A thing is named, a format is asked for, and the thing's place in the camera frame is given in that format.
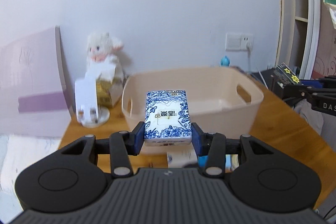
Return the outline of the gold tissue box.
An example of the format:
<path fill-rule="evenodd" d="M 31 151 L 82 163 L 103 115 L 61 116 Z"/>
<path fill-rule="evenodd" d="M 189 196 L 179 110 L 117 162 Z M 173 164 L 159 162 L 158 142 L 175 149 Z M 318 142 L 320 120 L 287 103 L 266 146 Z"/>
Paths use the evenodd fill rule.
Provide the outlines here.
<path fill-rule="evenodd" d="M 113 107 L 120 100 L 122 92 L 123 81 L 120 77 L 115 77 L 113 81 L 96 81 L 97 103 L 99 105 Z"/>

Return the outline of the blue cartoon tissue pack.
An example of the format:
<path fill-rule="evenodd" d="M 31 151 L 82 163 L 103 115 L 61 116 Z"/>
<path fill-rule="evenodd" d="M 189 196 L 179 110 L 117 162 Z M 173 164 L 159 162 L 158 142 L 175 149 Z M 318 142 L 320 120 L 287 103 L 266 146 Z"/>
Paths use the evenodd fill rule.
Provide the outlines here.
<path fill-rule="evenodd" d="M 198 166 L 205 167 L 208 156 L 198 157 Z M 226 173 L 233 172 L 239 166 L 238 155 L 226 155 Z"/>

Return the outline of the white wall switch socket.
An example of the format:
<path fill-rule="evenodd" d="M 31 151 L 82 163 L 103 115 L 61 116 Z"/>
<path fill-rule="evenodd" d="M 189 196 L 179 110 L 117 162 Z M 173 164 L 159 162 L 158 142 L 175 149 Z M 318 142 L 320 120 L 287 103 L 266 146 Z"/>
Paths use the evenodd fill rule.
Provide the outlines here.
<path fill-rule="evenodd" d="M 254 36 L 252 34 L 226 34 L 226 50 L 227 51 L 247 51 L 253 49 Z"/>

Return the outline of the beige plastic storage basket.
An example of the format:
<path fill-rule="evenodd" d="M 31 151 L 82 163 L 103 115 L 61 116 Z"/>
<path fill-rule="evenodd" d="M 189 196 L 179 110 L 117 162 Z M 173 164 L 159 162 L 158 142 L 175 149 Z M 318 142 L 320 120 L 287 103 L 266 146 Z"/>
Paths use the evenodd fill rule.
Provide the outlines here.
<path fill-rule="evenodd" d="M 182 68 L 138 73 L 123 89 L 121 110 L 129 128 L 145 118 L 146 94 L 185 90 L 190 120 L 209 133 L 237 139 L 248 134 L 264 99 L 246 75 L 229 67 Z"/>

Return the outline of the pink purple headboard panel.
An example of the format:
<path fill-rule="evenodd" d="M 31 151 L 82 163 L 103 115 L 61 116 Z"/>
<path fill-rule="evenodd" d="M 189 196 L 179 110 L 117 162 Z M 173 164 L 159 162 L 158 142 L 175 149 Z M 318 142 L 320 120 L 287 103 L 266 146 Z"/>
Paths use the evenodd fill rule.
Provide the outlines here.
<path fill-rule="evenodd" d="M 1 46 L 1 133 L 59 138 L 71 114 L 58 27 Z"/>

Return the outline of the white phone stand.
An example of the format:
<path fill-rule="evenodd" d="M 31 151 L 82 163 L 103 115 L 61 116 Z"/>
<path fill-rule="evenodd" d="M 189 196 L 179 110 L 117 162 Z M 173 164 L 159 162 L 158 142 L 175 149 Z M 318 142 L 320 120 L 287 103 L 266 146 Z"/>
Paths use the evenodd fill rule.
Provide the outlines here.
<path fill-rule="evenodd" d="M 75 109 L 76 119 L 83 127 L 96 128 L 108 121 L 108 108 L 98 105 L 95 78 L 85 77 L 75 81 Z"/>

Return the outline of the white door frame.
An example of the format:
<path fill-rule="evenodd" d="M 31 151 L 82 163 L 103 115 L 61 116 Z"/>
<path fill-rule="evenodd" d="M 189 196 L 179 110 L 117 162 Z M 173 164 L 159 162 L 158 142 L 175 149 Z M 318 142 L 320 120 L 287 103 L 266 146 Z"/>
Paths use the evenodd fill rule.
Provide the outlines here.
<path fill-rule="evenodd" d="M 306 43 L 299 77 L 310 79 L 317 54 L 321 20 L 321 0 L 308 0 Z"/>

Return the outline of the black box yellow stars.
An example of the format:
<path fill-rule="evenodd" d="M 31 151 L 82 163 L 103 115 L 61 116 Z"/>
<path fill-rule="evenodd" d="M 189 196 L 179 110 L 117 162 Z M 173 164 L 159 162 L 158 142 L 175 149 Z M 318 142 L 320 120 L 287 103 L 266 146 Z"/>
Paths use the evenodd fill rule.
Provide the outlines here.
<path fill-rule="evenodd" d="M 279 98 L 283 98 L 285 86 L 300 84 L 300 79 L 285 63 L 277 65 L 271 74 L 271 90 Z"/>

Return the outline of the white bed sheet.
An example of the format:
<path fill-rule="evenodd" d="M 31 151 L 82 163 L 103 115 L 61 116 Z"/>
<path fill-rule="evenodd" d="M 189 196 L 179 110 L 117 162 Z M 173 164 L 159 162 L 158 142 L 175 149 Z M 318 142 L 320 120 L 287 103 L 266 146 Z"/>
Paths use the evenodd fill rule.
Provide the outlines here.
<path fill-rule="evenodd" d="M 9 223 L 22 212 L 14 184 L 22 170 L 55 152 L 60 138 L 1 135 L 1 222 Z"/>

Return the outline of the white plush lamb toy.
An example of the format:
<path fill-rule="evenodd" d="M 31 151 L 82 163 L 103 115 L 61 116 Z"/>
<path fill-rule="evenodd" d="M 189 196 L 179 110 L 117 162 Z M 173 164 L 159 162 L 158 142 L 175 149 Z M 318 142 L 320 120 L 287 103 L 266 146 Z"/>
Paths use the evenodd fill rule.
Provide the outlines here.
<path fill-rule="evenodd" d="M 123 42 L 109 33 L 91 33 L 87 40 L 87 69 L 85 76 L 98 81 L 123 82 L 124 73 L 117 53 Z"/>

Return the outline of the blue small figurine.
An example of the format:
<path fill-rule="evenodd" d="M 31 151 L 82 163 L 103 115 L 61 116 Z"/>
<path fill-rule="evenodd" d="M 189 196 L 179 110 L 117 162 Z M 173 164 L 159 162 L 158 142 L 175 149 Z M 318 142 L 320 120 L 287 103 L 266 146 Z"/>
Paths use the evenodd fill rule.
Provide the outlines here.
<path fill-rule="evenodd" d="M 221 67 L 229 67 L 230 65 L 230 59 L 228 58 L 228 56 L 224 56 L 221 58 L 220 60 L 220 66 Z"/>

